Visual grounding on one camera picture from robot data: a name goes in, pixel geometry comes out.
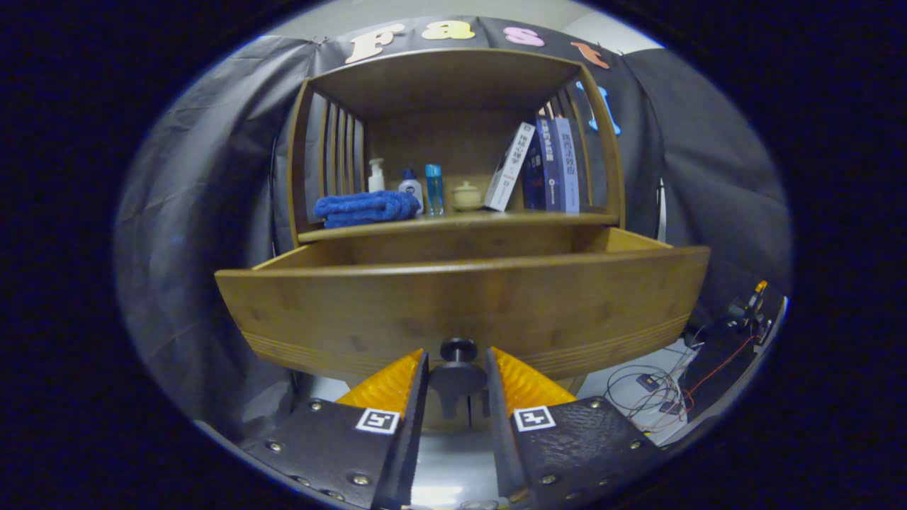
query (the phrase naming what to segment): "open drawer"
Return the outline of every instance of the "open drawer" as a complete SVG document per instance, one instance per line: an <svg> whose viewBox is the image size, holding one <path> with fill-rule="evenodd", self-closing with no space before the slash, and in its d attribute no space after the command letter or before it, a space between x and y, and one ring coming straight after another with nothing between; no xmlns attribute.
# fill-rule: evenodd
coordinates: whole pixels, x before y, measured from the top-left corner
<svg viewBox="0 0 907 510"><path fill-rule="evenodd" d="M252 349L288 368L361 380L463 337L564 379L675 341L709 256L595 224L446 227L338 230L215 278Z"/></svg>

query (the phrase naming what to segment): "white bottle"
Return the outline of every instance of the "white bottle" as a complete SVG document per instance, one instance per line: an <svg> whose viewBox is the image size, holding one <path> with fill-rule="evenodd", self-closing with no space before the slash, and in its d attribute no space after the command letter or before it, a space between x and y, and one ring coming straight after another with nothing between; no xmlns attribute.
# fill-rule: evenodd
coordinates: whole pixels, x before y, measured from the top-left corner
<svg viewBox="0 0 907 510"><path fill-rule="evenodd" d="M419 200L419 211L416 211L416 214L422 214L425 211L425 204L422 201L422 184L415 179L415 174L412 170L407 168L403 171L403 182L400 183L400 187L397 190L401 193L409 193Z"/></svg>
<svg viewBox="0 0 907 510"><path fill-rule="evenodd" d="M372 176L368 178L368 192L384 190L385 172L381 170L381 163L383 162L385 162L384 158L368 160L368 164L372 165Z"/></svg>

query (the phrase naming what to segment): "folded towel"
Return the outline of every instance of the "folded towel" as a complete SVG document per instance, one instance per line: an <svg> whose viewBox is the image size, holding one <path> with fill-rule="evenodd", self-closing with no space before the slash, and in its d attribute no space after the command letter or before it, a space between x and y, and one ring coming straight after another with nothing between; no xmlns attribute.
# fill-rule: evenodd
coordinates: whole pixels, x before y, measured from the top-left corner
<svg viewBox="0 0 907 510"><path fill-rule="evenodd" d="M419 200L399 191L323 197L315 204L315 214L327 220L326 229L409 220L418 210Z"/></svg>

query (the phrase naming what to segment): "black fabric backdrop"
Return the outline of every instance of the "black fabric backdrop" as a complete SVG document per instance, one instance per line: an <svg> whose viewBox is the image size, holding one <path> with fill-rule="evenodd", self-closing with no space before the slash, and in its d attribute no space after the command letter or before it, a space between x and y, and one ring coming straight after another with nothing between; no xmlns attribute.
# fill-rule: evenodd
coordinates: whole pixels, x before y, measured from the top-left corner
<svg viewBox="0 0 907 510"><path fill-rule="evenodd" d="M448 19L470 23L476 36L419 36L428 23ZM288 250L283 176L298 87L305 77L344 65L352 38L391 23L322 44L275 36L250 42L161 116L130 170L114 225L122 314L165 393L231 440L276 425L289 412L291 392L288 372L258 360L239 334L213 272ZM610 65L606 70L570 45L583 41L537 26L475 16L400 23L406 30L382 54L507 47L586 63L608 90L622 130L628 230L655 235L663 178L668 242L713 250L698 315L715 317L759 280L790 293L790 226L776 170L746 120L671 52L617 55L596 47ZM511 43L506 26L531 28L545 45ZM588 120L589 106L580 101L580 109Z"/></svg>

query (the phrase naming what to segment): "white book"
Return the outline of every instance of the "white book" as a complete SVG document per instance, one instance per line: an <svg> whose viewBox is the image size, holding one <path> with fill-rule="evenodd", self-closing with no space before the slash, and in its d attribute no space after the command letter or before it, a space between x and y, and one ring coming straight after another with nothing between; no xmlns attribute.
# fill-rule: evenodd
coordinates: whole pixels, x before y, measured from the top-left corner
<svg viewBox="0 0 907 510"><path fill-rule="evenodd" d="M580 212L580 174L576 164L576 152L573 150L570 121L558 117L554 119L554 123L557 126L558 148L561 149L564 210Z"/></svg>
<svg viewBox="0 0 907 510"><path fill-rule="evenodd" d="M488 191L485 193L485 207L496 211L503 211L507 208L507 202L510 200L513 188L516 187L516 179L520 175L522 161L526 158L526 152L529 151L529 143L533 134L535 134L535 126L520 123L520 128L513 135L510 147L494 171L492 183L488 185Z"/></svg>

